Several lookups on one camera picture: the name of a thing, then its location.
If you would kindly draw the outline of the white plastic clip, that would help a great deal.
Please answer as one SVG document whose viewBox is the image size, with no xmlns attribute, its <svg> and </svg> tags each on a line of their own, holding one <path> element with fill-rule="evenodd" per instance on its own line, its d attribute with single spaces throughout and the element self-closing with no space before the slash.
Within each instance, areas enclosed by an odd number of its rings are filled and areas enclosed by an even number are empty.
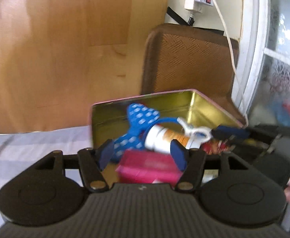
<svg viewBox="0 0 290 238">
<path fill-rule="evenodd" d="M 177 118 L 177 122 L 182 126 L 185 135 L 200 137 L 202 139 L 202 143 L 207 142 L 212 138 L 211 129 L 209 127 L 194 127 L 193 125 L 187 123 L 185 119 L 181 117 Z"/>
</svg>

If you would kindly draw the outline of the white pill bottle orange label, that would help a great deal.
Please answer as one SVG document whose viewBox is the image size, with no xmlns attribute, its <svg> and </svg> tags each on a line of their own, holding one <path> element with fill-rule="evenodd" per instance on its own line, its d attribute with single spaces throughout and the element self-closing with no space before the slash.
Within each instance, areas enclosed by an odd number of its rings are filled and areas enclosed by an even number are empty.
<svg viewBox="0 0 290 238">
<path fill-rule="evenodd" d="M 172 140 L 177 140 L 186 149 L 200 148 L 201 141 L 196 136 L 185 136 L 179 132 L 160 125 L 154 125 L 146 135 L 144 146 L 154 152 L 170 154 Z"/>
</svg>

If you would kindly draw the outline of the pink small box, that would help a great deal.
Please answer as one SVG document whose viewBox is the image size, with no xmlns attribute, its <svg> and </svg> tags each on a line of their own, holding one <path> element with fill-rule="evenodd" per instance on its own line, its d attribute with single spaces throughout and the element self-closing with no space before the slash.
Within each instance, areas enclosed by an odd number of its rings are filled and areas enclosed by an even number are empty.
<svg viewBox="0 0 290 238">
<path fill-rule="evenodd" d="M 121 183 L 169 183 L 171 186 L 182 175 L 171 155 L 137 150 L 124 153 L 116 172 Z"/>
</svg>

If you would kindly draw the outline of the blue polka dot headband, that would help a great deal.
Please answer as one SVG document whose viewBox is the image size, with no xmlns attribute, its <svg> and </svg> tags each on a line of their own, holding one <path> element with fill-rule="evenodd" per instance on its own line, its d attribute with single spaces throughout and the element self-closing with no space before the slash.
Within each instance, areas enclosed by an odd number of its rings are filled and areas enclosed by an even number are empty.
<svg viewBox="0 0 290 238">
<path fill-rule="evenodd" d="M 121 160 L 126 150 L 144 150 L 146 135 L 154 125 L 161 123 L 179 124 L 177 118 L 161 118 L 158 110 L 139 103 L 132 103 L 127 107 L 127 119 L 129 123 L 127 133 L 114 140 L 114 155 L 111 158 L 114 163 Z"/>
</svg>

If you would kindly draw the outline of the pink macaron biscuit tin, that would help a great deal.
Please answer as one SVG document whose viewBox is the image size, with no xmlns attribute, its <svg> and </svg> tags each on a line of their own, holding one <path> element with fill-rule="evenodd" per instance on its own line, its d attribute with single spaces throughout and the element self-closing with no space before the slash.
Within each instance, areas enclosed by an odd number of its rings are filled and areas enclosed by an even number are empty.
<svg viewBox="0 0 290 238">
<path fill-rule="evenodd" d="M 170 141 L 200 146 L 219 125 L 242 123 L 196 90 L 152 93 L 96 103 L 91 109 L 92 141 L 115 142 L 103 175 L 110 184 L 169 183 L 181 176 L 169 155 Z"/>
</svg>

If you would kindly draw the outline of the frosted patterned glass door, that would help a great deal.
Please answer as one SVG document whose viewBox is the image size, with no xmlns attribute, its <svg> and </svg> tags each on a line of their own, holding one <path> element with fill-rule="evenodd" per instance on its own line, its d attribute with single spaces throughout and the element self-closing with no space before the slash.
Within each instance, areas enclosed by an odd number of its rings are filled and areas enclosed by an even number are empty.
<svg viewBox="0 0 290 238">
<path fill-rule="evenodd" d="M 252 125 L 290 127 L 290 0 L 243 0 L 232 98 Z"/>
</svg>

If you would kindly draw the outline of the white bed sheet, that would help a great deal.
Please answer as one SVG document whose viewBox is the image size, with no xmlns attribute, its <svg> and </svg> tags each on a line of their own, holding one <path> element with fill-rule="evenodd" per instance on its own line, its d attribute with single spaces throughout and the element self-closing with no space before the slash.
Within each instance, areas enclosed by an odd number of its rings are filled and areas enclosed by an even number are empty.
<svg viewBox="0 0 290 238">
<path fill-rule="evenodd" d="M 0 134 L 0 189 L 15 176 L 54 150 L 65 155 L 91 147 L 88 126 L 50 132 Z M 0 214 L 0 227 L 4 220 Z"/>
</svg>

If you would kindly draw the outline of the brown woven chair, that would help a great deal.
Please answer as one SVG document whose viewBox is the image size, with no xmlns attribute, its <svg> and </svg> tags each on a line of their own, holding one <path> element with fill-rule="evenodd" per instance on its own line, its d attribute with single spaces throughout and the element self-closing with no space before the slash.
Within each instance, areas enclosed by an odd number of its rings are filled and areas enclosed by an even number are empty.
<svg viewBox="0 0 290 238">
<path fill-rule="evenodd" d="M 162 24 L 146 40 L 141 93 L 195 89 L 241 123 L 245 118 L 232 101 L 234 71 L 230 53 L 238 59 L 239 44 L 215 30 Z"/>
</svg>

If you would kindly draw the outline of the wooden headboard panel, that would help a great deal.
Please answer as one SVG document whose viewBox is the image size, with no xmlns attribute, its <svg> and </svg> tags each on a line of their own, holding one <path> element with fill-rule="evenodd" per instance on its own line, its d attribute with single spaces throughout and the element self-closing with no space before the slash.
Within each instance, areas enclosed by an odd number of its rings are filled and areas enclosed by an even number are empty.
<svg viewBox="0 0 290 238">
<path fill-rule="evenodd" d="M 0 133 L 87 125 L 95 102 L 138 95 L 167 0 L 0 0 Z"/>
</svg>

